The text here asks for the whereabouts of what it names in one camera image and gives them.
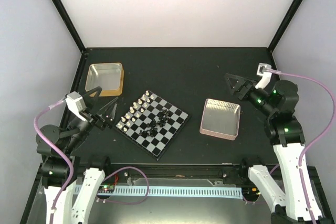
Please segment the right black frame post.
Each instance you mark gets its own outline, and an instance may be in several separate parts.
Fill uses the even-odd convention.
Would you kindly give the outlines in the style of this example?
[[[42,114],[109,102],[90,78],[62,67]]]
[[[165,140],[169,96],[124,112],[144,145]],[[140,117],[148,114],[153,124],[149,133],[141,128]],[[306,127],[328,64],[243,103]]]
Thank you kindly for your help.
[[[281,21],[275,35],[273,36],[269,46],[268,51],[270,53],[273,53],[275,48],[277,47],[278,43],[280,42],[282,36],[284,35],[286,29],[288,28],[290,22],[294,18],[297,10],[299,9],[300,5],[302,4],[303,0],[293,0],[283,18]]]

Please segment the black front rail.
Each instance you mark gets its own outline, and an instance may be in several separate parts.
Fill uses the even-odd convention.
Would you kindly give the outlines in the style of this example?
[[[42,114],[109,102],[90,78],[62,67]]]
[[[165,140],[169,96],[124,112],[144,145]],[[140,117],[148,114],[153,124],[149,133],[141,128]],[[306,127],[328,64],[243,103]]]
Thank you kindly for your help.
[[[225,184],[245,184],[248,182],[247,174],[241,171],[240,165],[217,164],[217,165],[169,165],[169,164],[117,164],[99,165],[97,163],[81,163],[78,167],[78,174],[82,174],[87,168],[101,168],[110,175],[117,169],[125,167],[125,170],[118,172],[120,182],[127,178],[143,178],[144,173],[147,178],[159,179],[219,179]]]

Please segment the right small circuit board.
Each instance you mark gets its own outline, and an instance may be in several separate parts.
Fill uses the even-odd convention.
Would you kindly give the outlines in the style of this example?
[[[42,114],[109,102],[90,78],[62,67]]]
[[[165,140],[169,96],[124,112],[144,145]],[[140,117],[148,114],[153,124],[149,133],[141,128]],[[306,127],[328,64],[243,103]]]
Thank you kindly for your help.
[[[260,195],[261,194],[259,189],[256,188],[256,187],[245,187],[245,188],[242,188],[241,190],[242,190],[243,195],[254,196],[254,195]]]

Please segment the black white chess board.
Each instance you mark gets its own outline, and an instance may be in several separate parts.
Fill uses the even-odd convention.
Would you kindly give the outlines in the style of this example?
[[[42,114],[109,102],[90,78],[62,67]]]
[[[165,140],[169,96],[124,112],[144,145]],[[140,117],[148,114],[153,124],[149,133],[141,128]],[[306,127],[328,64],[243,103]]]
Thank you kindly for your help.
[[[146,90],[115,128],[157,161],[190,118],[190,114]]]

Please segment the pink metal tin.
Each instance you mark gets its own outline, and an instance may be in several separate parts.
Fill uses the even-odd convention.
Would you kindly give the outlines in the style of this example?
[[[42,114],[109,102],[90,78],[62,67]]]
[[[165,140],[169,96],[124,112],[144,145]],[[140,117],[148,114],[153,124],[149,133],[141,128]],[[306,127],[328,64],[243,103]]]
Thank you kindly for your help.
[[[240,109],[239,104],[206,99],[199,132],[234,141],[239,132]]]

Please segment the left black frame post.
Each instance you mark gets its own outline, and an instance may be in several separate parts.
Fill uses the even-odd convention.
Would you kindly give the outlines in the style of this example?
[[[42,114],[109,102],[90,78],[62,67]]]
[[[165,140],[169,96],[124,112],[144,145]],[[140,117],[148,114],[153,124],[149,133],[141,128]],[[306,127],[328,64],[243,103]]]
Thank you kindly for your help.
[[[79,51],[81,53],[86,51],[86,47],[84,46],[68,12],[66,11],[66,8],[64,7],[61,0],[51,0],[53,5],[55,6],[57,12],[59,13],[62,21],[64,22],[66,28],[68,29],[70,35],[72,36],[75,44],[77,45]]]

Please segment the black frame post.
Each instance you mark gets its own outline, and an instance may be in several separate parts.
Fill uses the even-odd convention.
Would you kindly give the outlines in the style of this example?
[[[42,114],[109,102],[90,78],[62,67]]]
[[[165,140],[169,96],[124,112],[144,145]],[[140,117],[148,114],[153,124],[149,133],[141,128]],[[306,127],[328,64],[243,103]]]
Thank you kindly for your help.
[[[51,0],[53,5],[55,6],[57,12],[59,13],[62,21],[64,22],[66,28],[68,29],[70,35],[72,36],[75,44],[77,45],[79,51],[81,53],[86,51],[86,47],[84,46],[68,12],[66,11],[66,8],[64,7],[61,0]]]
[[[277,47],[278,43],[280,42],[282,36],[284,35],[286,29],[288,28],[290,22],[294,18],[297,10],[299,9],[300,5],[302,4],[303,0],[293,0],[283,18],[281,21],[275,35],[273,36],[269,46],[268,51],[270,53],[273,53],[275,48]]]

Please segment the small green circuit board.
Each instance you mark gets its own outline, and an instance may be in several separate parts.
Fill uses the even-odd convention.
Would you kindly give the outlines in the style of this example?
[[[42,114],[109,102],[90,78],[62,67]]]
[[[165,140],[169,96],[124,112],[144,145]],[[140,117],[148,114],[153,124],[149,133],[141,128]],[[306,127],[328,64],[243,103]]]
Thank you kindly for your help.
[[[114,185],[101,185],[98,189],[99,194],[111,194],[114,192]]]

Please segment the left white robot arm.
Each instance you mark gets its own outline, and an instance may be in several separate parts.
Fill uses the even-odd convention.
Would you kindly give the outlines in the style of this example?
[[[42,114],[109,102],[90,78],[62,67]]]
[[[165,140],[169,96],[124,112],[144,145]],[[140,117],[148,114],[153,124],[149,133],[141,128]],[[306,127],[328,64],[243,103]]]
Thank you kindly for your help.
[[[104,130],[113,126],[118,99],[98,107],[101,92],[100,86],[85,93],[71,92],[34,118],[37,153],[43,158],[41,178],[47,203],[47,223],[88,223],[101,183],[112,177],[110,158],[92,155],[80,192],[73,198],[80,163],[80,157],[74,151],[84,143],[94,127]],[[62,104],[75,116],[66,127],[38,126],[42,115]]]

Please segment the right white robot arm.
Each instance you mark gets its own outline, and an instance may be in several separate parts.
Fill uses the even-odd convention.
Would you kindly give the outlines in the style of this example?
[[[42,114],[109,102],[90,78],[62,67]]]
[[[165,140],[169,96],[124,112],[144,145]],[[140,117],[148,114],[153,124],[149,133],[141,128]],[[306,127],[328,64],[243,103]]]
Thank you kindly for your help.
[[[272,178],[259,161],[246,159],[238,171],[239,179],[253,183],[271,211],[272,223],[330,223],[318,206],[301,152],[305,137],[294,116],[299,101],[298,87],[288,80],[279,80],[270,93],[254,80],[227,73],[225,80],[232,95],[249,101],[266,116],[265,133],[276,154],[284,188]]]

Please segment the gold metal tin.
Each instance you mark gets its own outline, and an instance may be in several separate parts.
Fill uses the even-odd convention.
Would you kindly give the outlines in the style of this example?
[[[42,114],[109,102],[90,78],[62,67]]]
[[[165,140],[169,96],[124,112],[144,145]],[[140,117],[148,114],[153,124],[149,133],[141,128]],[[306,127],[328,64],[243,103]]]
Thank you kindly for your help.
[[[119,96],[123,91],[123,81],[124,69],[121,63],[95,63],[89,66],[85,90],[101,87],[101,97]]]

